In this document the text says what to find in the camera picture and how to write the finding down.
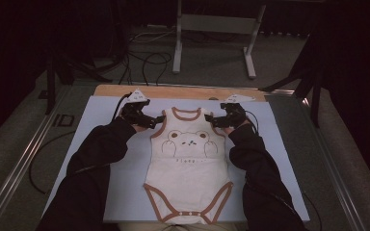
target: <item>baby onesie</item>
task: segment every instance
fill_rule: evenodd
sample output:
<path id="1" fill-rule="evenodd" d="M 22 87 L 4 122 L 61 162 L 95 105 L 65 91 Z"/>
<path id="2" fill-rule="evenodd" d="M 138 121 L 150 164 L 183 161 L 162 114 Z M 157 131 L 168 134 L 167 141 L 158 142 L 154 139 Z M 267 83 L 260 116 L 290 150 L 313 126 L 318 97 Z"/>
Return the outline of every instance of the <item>baby onesie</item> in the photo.
<path id="1" fill-rule="evenodd" d="M 225 136 L 217 133 L 205 109 L 171 108 L 162 128 L 151 136 L 152 157 L 145 190 L 158 220 L 213 223 L 230 196 Z"/>

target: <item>black sleeve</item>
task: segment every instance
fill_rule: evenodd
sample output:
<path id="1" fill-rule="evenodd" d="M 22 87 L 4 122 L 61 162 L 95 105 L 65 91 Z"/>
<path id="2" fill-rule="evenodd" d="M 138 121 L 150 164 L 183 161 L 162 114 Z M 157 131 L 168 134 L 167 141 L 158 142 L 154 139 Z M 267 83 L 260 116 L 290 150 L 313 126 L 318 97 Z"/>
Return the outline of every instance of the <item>black sleeve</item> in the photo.
<path id="1" fill-rule="evenodd" d="M 102 230 L 110 179 L 108 164 L 124 157 L 126 143 L 135 133 L 121 118 L 95 127 L 71 157 L 66 177 L 37 230 Z"/>
<path id="2" fill-rule="evenodd" d="M 246 171 L 243 207 L 250 230 L 306 230 L 294 210 L 291 195 L 280 179 L 278 166 L 261 137 L 245 124 L 229 134 L 235 146 L 230 161 Z"/>

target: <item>white paper sheet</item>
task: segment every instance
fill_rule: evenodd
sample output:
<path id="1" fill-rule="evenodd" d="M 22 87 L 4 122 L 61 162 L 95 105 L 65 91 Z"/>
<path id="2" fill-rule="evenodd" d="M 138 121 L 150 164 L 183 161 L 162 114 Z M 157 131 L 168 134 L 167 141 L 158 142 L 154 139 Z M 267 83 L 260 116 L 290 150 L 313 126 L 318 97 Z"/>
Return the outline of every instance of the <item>white paper sheet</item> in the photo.
<path id="1" fill-rule="evenodd" d="M 184 99 L 150 99 L 150 104 L 143 108 L 143 113 L 157 117 L 162 110 L 176 107 L 183 110 L 194 110 L 199 107 L 214 113 L 214 116 L 225 116 L 225 110 L 220 108 L 220 101 L 212 100 L 184 100 Z M 65 161 L 59 172 L 48 204 L 53 199 L 59 184 L 66 175 L 66 166 L 73 153 L 75 153 L 84 138 L 97 125 L 105 125 L 111 121 L 114 110 L 119 102 L 118 97 L 92 96 L 83 113 L 82 119 L 66 154 Z M 288 159 L 282 142 L 278 126 L 267 102 L 244 102 L 242 107 L 255 114 L 259 122 L 259 133 L 265 141 L 267 150 L 275 159 L 281 173 L 281 179 L 291 193 L 295 209 L 302 220 L 309 220 L 308 212 L 304 206 L 303 197 L 298 186 L 293 168 Z M 105 221 L 155 221 L 156 216 L 143 188 L 147 168 L 151 157 L 150 136 L 160 128 L 148 129 L 134 135 L 128 142 L 129 150 L 118 163 L 111 165 L 111 179 L 107 206 L 104 215 Z M 233 146 L 226 138 L 226 153 Z M 245 172 L 229 162 L 229 175 L 234 183 L 232 193 L 218 221 L 246 220 L 242 209 L 242 188 L 245 183 Z"/>

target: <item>metal leg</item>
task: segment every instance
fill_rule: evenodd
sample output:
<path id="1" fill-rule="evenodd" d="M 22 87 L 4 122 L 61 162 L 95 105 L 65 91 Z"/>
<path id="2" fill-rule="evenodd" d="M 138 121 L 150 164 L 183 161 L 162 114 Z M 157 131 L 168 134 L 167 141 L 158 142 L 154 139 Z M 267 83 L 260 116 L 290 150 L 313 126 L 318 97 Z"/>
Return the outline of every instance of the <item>metal leg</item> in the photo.
<path id="1" fill-rule="evenodd" d="M 173 55 L 172 72 L 178 74 L 181 70 L 182 42 L 181 42 L 181 17 L 182 17 L 182 0 L 178 0 L 178 12 L 176 15 L 176 46 Z"/>
<path id="2" fill-rule="evenodd" d="M 254 71 L 253 60 L 251 59 L 251 51 L 253 49 L 254 42 L 256 41 L 257 34 L 259 32 L 259 29 L 260 29 L 260 23 L 261 23 L 261 20 L 263 18 L 263 14 L 264 14 L 265 10 L 266 10 L 266 5 L 263 5 L 263 6 L 260 7 L 259 13 L 257 15 L 257 18 L 256 18 L 255 22 L 254 22 L 253 30 L 251 32 L 251 42 L 249 43 L 248 47 L 243 48 L 243 53 L 244 53 L 244 56 L 245 56 L 245 63 L 246 63 L 246 67 L 248 69 L 248 77 L 250 79 L 255 79 L 256 78 L 256 72 Z"/>

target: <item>gray floor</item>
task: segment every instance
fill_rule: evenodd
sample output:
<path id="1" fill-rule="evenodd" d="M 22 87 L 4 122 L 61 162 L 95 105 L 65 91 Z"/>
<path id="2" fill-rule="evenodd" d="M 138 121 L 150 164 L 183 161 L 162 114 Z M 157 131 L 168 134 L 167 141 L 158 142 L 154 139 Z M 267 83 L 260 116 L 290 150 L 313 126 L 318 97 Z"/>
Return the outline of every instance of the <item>gray floor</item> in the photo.
<path id="1" fill-rule="evenodd" d="M 201 41 L 201 34 L 189 33 L 185 36 L 181 73 L 172 74 L 172 62 L 169 62 L 167 70 L 159 79 L 160 85 L 266 87 L 288 74 L 305 43 L 301 38 L 259 36 L 252 53 L 258 77 L 252 81 L 247 78 L 242 57 L 242 47 L 247 44 L 249 38 L 240 36 L 231 42 L 216 42 L 211 39 L 206 43 L 206 40 L 191 41 Z M 212 36 L 219 39 L 228 38 L 228 35 Z M 136 38 L 142 41 L 148 39 L 153 37 Z M 132 52 L 168 52 L 172 56 L 173 49 L 174 37 L 170 36 L 152 42 L 134 42 L 130 46 Z M 148 55 L 134 54 L 142 58 Z M 158 56 L 149 60 L 162 62 Z M 164 67 L 162 64 L 145 66 L 145 75 L 151 85 L 155 85 Z M 143 62 L 130 57 L 130 68 L 132 81 L 143 83 Z M 114 79 L 117 83 L 123 71 L 124 67 L 119 66 L 104 76 Z M 91 79 L 80 78 L 72 87 L 58 87 L 58 92 L 68 89 L 68 93 L 58 104 L 56 114 L 74 115 L 76 120 L 71 127 L 51 127 L 43 143 L 76 129 L 87 100 L 98 84 Z M 296 86 L 297 82 L 294 82 L 283 88 L 293 90 Z M 0 188 L 44 119 L 46 102 L 38 99 L 40 91 L 44 89 L 43 74 L 37 80 L 37 88 L 25 98 L 0 129 Z M 370 172 L 332 106 L 328 92 L 322 91 L 320 129 L 315 129 L 308 122 L 308 111 L 303 109 L 300 100 L 280 94 L 269 95 L 267 99 L 275 112 L 299 185 L 320 214 L 323 230 L 370 230 Z M 53 141 L 39 153 L 34 162 L 33 176 L 41 188 L 49 190 L 53 185 L 71 139 L 72 135 Z M 331 156 L 333 166 L 326 162 L 326 153 Z M 341 189 L 351 197 L 361 225 L 353 225 L 354 218 L 343 209 L 343 206 L 346 206 L 345 201 L 340 200 L 340 191 L 337 191 L 334 184 L 337 182 L 337 175 L 330 174 L 334 167 L 337 167 L 338 177 L 342 179 L 344 188 Z M 0 230 L 34 230 L 47 197 L 48 195 L 36 192 L 25 175 L 0 218 Z M 306 199 L 305 204 L 311 217 L 306 226 L 310 230 L 319 230 L 320 222 L 314 208 Z"/>

